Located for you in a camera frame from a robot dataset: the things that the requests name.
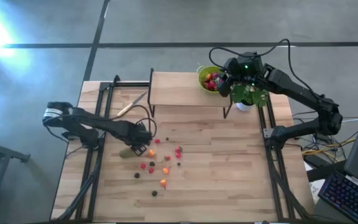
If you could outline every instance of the gray floor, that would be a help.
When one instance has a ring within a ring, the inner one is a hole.
[[[92,43],[103,0],[0,0],[0,44]],[[101,42],[358,41],[358,0],[111,0]],[[245,52],[266,48],[234,50]],[[148,80],[149,69],[192,72],[208,48],[99,49],[91,80]],[[358,47],[291,48],[293,68],[317,93],[358,116]],[[48,101],[76,104],[90,49],[0,49],[0,145],[31,154],[12,161],[0,193],[0,223],[48,220],[66,145],[42,126]],[[216,51],[224,63],[232,57]],[[263,58],[289,72],[287,48]],[[291,100],[293,113],[310,109]],[[344,123],[344,140],[358,122]]]

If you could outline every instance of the black strip on floor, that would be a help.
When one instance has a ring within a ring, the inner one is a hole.
[[[277,42],[101,43],[99,48],[272,47]],[[358,42],[291,42],[294,47],[358,47]]]
[[[4,49],[71,49],[91,48],[92,44],[5,44],[0,46]]]
[[[110,3],[110,0],[104,0],[104,2],[103,2],[102,11],[100,12],[100,17],[99,17],[98,28],[96,28],[96,32],[94,34],[91,53],[89,54],[88,63],[86,64],[83,81],[89,81],[91,78],[94,58],[96,57],[96,51],[98,50],[98,44],[100,41],[100,37],[102,35],[104,20],[106,18],[107,8],[109,6],[109,3]]]

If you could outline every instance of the green plant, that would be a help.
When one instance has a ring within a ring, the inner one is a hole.
[[[268,91],[260,90],[250,85],[236,85],[232,91],[232,99],[235,103],[245,100],[249,104],[255,104],[259,107],[266,105]]]

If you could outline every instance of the white pot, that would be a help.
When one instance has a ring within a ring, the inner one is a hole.
[[[253,105],[247,106],[247,105],[245,105],[243,103],[236,103],[236,106],[237,106],[237,108],[239,108],[242,111],[250,111],[252,109],[252,107],[253,107]]]

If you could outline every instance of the keyboard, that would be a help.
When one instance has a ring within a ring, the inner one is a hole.
[[[358,185],[335,172],[326,179],[318,196],[358,223]]]

